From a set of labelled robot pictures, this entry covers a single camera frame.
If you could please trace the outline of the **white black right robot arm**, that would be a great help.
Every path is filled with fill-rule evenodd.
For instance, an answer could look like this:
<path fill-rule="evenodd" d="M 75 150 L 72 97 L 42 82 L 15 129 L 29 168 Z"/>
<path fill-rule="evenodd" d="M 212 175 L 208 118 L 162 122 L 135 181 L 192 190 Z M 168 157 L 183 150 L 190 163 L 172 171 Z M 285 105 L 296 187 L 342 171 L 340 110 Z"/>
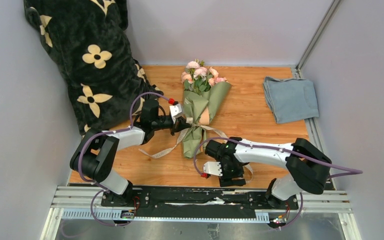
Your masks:
<path fill-rule="evenodd" d="M 287 170 L 284 177 L 270 182 L 262 198 L 262 202 L 272 209 L 278 209 L 301 192 L 321 195 L 332 163 L 304 138 L 283 144 L 254 142 L 241 137 L 227 138 L 224 143 L 212 139 L 204 153 L 214 160 L 203 165 L 202 176 L 217 176 L 221 187 L 245 185 L 244 168 L 250 163 Z"/>

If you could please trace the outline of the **peach green wrapping paper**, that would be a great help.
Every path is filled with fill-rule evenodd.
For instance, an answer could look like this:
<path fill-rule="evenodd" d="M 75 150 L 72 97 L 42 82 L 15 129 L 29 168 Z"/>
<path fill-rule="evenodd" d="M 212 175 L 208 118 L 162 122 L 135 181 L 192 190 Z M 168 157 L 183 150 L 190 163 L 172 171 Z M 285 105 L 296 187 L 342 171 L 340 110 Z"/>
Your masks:
<path fill-rule="evenodd" d="M 210 127 L 210 123 L 215 118 L 230 89 L 231 84 L 229 82 L 220 82 L 202 94 L 184 90 L 183 112 L 186 119 L 191 120 L 191 128 L 185 132 L 181 139 L 185 158 L 193 158 L 199 144 L 207 138 L 207 131 L 213 131 L 220 137 L 225 138 L 227 136 L 224 132 Z"/>

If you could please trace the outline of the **pink fake flower bunch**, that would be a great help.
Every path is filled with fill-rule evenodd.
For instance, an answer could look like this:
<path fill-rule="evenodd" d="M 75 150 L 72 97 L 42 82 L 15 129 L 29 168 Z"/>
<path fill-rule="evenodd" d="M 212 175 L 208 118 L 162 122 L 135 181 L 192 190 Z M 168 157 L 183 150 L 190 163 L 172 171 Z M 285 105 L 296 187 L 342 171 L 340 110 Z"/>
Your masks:
<path fill-rule="evenodd" d="M 228 82 L 216 69 L 204 65 L 205 62 L 199 59 L 187 63 L 180 77 L 185 91 L 201 95 L 219 83 Z"/>

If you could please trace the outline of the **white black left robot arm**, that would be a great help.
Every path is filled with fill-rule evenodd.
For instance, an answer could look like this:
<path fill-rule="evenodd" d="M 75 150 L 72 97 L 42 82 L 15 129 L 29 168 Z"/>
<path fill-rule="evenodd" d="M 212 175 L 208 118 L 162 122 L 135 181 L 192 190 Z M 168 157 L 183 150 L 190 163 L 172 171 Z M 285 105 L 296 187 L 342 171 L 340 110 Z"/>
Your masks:
<path fill-rule="evenodd" d="M 134 117 L 132 126 L 116 131 L 90 129 L 71 157 L 69 167 L 102 187 L 109 201 L 129 206 L 134 199 L 133 184 L 113 168 L 117 151 L 148 143 L 156 131 L 170 130 L 174 135 L 192 126 L 178 101 L 170 99 L 169 112 L 159 114 L 162 110 L 156 99 L 149 99 Z"/>

